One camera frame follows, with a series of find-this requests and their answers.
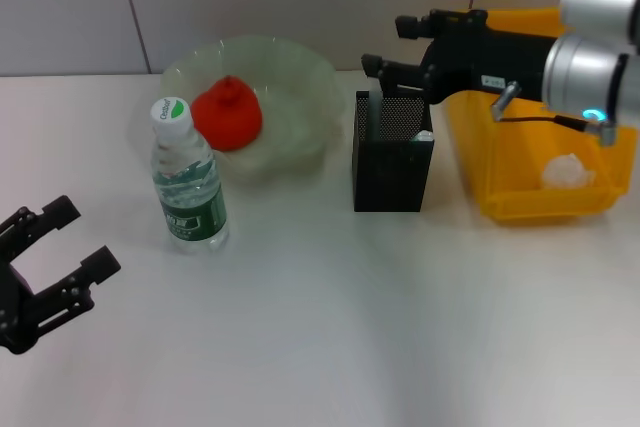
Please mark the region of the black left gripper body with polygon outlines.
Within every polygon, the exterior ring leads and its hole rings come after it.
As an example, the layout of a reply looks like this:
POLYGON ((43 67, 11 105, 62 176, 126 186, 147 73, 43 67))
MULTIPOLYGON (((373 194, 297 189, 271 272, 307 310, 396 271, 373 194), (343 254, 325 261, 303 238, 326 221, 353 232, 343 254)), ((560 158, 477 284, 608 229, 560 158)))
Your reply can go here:
POLYGON ((38 340, 38 324, 31 312, 34 293, 11 262, 22 252, 15 226, 1 233, 1 346, 24 354, 38 340))

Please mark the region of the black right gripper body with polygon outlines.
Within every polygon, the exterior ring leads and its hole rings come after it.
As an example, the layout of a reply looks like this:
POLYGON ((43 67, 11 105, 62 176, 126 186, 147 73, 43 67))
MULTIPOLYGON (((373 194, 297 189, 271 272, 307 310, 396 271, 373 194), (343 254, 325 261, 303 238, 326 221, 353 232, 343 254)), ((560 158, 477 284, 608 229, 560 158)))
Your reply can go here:
POLYGON ((451 32, 427 48, 421 69, 429 75, 426 98, 435 105, 461 91, 495 94, 497 81, 515 81, 525 100, 542 100, 542 82, 554 37, 493 30, 451 32))

